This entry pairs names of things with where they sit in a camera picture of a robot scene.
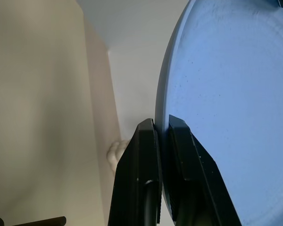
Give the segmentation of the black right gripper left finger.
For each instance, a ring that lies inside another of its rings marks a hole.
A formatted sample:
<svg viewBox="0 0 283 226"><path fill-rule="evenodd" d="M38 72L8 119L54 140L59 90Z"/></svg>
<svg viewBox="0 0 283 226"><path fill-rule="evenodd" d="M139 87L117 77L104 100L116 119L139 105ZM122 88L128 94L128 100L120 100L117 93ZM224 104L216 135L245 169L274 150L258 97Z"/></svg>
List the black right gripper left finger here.
<svg viewBox="0 0 283 226"><path fill-rule="evenodd" d="M162 170L153 120L140 122L120 158L109 211L110 226L155 226L160 222Z"/></svg>

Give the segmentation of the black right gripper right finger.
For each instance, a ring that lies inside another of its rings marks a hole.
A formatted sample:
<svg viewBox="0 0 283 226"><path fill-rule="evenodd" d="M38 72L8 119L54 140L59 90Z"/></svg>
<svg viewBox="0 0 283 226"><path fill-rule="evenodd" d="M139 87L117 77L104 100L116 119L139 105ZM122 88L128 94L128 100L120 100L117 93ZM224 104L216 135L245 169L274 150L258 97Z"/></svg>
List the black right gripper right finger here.
<svg viewBox="0 0 283 226"><path fill-rule="evenodd" d="M165 188L177 226L239 226L234 204L216 162L186 122L170 115Z"/></svg>

